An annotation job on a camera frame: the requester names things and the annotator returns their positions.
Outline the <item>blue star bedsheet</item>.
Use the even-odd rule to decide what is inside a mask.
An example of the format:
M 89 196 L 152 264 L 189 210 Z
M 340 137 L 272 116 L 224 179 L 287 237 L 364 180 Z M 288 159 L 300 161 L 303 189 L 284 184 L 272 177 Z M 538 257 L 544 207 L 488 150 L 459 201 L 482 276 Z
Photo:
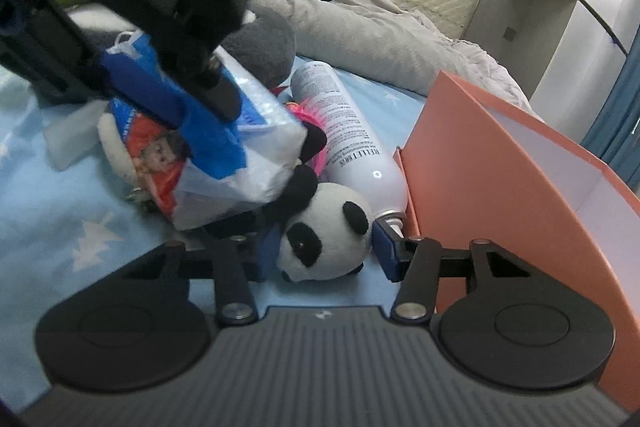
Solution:
M 387 152 L 403 146 L 425 98 L 337 69 Z M 162 215 L 138 209 L 97 145 L 70 168 L 50 163 L 43 130 L 75 112 L 49 106 L 1 66 L 1 400 L 19 412 L 49 388 L 34 347 L 40 317 L 52 306 L 169 239 Z M 252 284 L 260 315 L 270 306 L 381 306 L 396 286 L 373 257 L 353 277 L 289 284 L 279 273 Z

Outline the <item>blue curtain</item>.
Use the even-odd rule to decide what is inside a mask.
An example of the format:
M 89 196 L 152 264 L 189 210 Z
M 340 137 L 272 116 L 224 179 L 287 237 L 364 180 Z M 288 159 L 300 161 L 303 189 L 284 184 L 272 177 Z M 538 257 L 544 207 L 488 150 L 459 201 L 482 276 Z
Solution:
M 639 188 L 639 49 L 627 55 L 614 86 L 580 145 Z

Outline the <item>white spray can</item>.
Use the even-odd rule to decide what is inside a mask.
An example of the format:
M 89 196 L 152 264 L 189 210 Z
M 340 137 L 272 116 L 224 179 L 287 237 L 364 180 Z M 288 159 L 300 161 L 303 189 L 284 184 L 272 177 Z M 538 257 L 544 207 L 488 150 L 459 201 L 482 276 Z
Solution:
M 309 62 L 293 72 L 290 88 L 293 100 L 320 122 L 328 139 L 324 179 L 356 191 L 376 219 L 400 229 L 408 207 L 405 176 L 335 70 Z

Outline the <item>orange cardboard box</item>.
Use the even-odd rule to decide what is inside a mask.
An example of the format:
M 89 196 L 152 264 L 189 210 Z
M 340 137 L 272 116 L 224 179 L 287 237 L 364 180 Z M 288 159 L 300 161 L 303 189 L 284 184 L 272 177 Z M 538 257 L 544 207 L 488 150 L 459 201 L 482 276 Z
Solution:
M 639 199 L 602 160 L 441 72 L 396 159 L 404 230 L 450 248 L 490 239 L 597 303 L 616 343 L 601 388 L 639 406 Z

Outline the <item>blue white plastic bag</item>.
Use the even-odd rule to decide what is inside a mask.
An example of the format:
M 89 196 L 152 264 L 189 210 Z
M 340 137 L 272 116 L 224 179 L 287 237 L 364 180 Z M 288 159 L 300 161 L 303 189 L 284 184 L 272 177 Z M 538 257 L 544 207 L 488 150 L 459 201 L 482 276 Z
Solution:
M 129 56 L 157 79 L 179 86 L 160 69 L 141 31 L 101 56 Z M 239 91 L 241 112 L 233 122 L 221 124 L 198 112 L 179 129 L 169 129 L 118 96 L 105 109 L 115 117 L 150 202 L 180 231 L 275 200 L 298 164 L 306 136 L 298 119 L 224 48 L 213 58 Z

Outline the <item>grey white penguin plush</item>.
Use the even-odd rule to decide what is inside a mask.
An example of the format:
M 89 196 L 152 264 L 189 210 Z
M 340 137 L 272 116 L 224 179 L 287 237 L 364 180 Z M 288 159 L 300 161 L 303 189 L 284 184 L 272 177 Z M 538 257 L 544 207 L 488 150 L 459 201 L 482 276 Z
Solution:
M 123 32 L 137 27 L 97 3 L 75 5 L 66 11 L 89 40 L 105 50 Z M 232 32 L 221 46 L 268 89 L 288 79 L 296 55 L 296 38 L 290 23 L 267 8 L 245 13 L 242 27 Z

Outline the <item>white tissue piece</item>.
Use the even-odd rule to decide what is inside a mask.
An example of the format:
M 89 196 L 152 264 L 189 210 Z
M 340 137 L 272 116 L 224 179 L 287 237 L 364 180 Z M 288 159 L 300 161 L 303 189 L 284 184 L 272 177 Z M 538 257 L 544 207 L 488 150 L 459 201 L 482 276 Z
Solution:
M 103 100 L 88 102 L 44 129 L 44 141 L 56 170 L 66 170 L 98 144 L 98 122 L 106 106 Z

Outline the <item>grey wall shelf unit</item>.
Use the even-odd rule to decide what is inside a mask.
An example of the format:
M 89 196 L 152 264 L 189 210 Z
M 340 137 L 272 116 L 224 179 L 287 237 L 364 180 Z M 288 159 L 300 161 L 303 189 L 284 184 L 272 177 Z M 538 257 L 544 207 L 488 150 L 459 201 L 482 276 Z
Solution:
M 550 127 L 580 142 L 638 27 L 639 0 L 480 0 L 464 36 L 508 70 Z

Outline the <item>grey duvet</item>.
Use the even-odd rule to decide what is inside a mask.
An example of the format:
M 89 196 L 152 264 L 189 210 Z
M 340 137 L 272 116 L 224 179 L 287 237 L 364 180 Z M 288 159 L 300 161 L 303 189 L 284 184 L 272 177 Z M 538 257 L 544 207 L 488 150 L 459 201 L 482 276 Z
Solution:
M 250 0 L 250 7 L 283 16 L 299 55 L 423 96 L 444 70 L 535 114 L 506 68 L 480 46 L 447 37 L 392 0 Z

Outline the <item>pink hair accessory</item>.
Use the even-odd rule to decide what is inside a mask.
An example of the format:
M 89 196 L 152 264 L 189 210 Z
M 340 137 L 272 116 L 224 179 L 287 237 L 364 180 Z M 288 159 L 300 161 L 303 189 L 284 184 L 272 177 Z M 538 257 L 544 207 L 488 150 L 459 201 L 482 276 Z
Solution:
M 307 131 L 303 146 L 300 149 L 299 160 L 314 170 L 317 176 L 320 176 L 324 167 L 326 167 L 326 144 L 328 144 L 326 132 L 322 129 L 320 122 L 299 104 L 286 102 L 285 107 Z

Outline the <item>small panda plush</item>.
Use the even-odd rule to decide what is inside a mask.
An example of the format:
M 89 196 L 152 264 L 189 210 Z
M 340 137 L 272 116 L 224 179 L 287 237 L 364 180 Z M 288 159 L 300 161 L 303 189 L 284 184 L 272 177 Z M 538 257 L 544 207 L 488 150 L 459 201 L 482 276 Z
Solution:
M 288 282 L 355 275 L 370 253 L 373 213 L 369 204 L 347 186 L 321 182 L 299 156 L 283 191 L 265 205 L 262 215 L 279 229 L 276 265 Z

